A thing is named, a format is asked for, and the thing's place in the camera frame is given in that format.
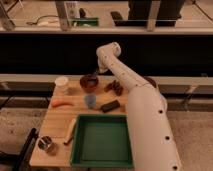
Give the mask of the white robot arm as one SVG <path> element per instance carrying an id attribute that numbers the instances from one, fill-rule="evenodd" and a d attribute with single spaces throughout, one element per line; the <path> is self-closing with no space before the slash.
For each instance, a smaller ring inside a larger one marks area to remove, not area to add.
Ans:
<path id="1" fill-rule="evenodd" d="M 167 117 L 167 101 L 158 86 L 122 63 L 117 42 L 96 50 L 101 73 L 110 70 L 128 90 L 125 104 L 135 171 L 181 171 L 181 161 Z"/>

